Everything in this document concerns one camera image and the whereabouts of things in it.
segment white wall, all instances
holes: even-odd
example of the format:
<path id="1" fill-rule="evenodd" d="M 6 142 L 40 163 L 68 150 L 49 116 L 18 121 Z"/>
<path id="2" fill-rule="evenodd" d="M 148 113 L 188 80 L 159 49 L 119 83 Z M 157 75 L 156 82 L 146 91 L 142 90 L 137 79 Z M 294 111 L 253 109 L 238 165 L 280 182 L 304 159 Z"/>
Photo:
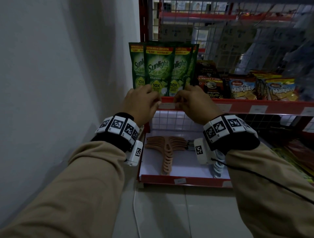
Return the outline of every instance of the white wall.
<path id="1" fill-rule="evenodd" d="M 0 2 L 0 226 L 117 112 L 138 0 Z"/>

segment right hand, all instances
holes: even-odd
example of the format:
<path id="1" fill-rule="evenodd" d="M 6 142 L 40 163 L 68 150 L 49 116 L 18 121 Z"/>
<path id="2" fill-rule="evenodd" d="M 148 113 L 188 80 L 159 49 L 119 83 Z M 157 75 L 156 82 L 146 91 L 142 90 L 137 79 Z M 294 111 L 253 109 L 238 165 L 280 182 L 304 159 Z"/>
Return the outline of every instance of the right hand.
<path id="1" fill-rule="evenodd" d="M 205 125 L 223 114 L 223 111 L 212 101 L 199 86 L 186 85 L 174 97 L 176 107 L 182 109 L 194 122 Z"/>

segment left hand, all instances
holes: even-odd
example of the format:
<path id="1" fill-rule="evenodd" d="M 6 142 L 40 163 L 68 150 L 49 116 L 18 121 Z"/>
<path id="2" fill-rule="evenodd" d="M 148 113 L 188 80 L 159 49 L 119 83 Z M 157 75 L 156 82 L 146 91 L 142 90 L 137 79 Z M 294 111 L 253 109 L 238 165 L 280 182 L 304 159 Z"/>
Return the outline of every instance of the left hand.
<path id="1" fill-rule="evenodd" d="M 123 100 L 121 112 L 133 116 L 134 122 L 140 127 L 154 117 L 160 103 L 159 93 L 152 92 L 152 86 L 147 84 L 128 91 Z"/>

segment white cable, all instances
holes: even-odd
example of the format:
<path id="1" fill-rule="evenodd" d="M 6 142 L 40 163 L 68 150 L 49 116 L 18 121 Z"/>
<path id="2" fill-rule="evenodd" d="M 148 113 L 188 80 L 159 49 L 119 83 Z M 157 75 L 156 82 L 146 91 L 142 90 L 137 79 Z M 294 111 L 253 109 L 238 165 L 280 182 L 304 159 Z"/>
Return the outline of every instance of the white cable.
<path id="1" fill-rule="evenodd" d="M 137 228 L 137 231 L 138 231 L 138 237 L 139 237 L 139 238 L 141 238 L 141 233 L 140 233 L 140 231 L 139 231 L 138 222 L 137 222 L 137 217 L 136 217 L 136 213 L 135 213 L 135 195 L 136 195 L 136 192 L 137 192 L 137 186 L 136 186 L 135 191 L 134 191 L 134 198 L 133 198 L 133 213 L 134 213 L 134 218 L 135 218 L 136 228 Z"/>

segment black cable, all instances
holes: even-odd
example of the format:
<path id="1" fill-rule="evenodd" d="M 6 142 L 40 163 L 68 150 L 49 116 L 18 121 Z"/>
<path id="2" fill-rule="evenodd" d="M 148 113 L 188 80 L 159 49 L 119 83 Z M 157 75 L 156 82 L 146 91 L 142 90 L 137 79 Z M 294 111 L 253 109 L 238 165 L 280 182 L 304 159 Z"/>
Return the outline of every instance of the black cable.
<path id="1" fill-rule="evenodd" d="M 303 199 L 306 200 L 307 202 L 309 202 L 309 203 L 311 203 L 311 204 L 314 205 L 314 201 L 313 201 L 313 200 L 309 199 L 308 197 L 306 197 L 306 196 L 304 196 L 304 195 L 302 195 L 302 194 L 299 194 L 299 193 L 296 192 L 296 191 L 293 191 L 292 189 L 290 189 L 290 188 L 288 188 L 288 187 L 286 187 L 286 186 L 284 186 L 284 185 L 282 185 L 282 184 L 280 184 L 280 183 L 278 183 L 278 182 L 276 182 L 276 181 L 274 181 L 274 180 L 272 180 L 272 179 L 270 179 L 270 178 L 268 178 L 268 177 L 265 177 L 264 175 L 261 175 L 261 174 L 259 174 L 259 173 L 257 173 L 257 172 L 254 172 L 254 171 L 251 171 L 251 170 L 248 170 L 248 169 L 239 168 L 239 167 L 235 167 L 235 166 L 232 166 L 232 165 L 227 165 L 227 164 L 225 164 L 225 163 L 223 163 L 223 162 L 221 162 L 221 161 L 219 161 L 219 160 L 217 160 L 217 159 L 211 159 L 211 160 L 217 161 L 217 162 L 219 162 L 219 163 L 222 163 L 223 165 L 225 165 L 225 166 L 227 166 L 228 168 L 231 168 L 231 169 L 233 169 L 233 170 L 239 170 L 239 171 L 247 172 L 247 173 L 250 173 L 250 174 L 255 174 L 256 176 L 261 177 L 261 178 L 263 178 L 263 179 L 266 179 L 266 180 L 268 180 L 269 182 L 271 182 L 271 183 L 277 185 L 278 187 L 284 188 L 285 190 L 288 190 L 289 192 L 291 192 L 291 193 L 293 193 L 293 194 L 295 194 L 295 195 L 297 195 L 297 196 L 303 198 Z"/>

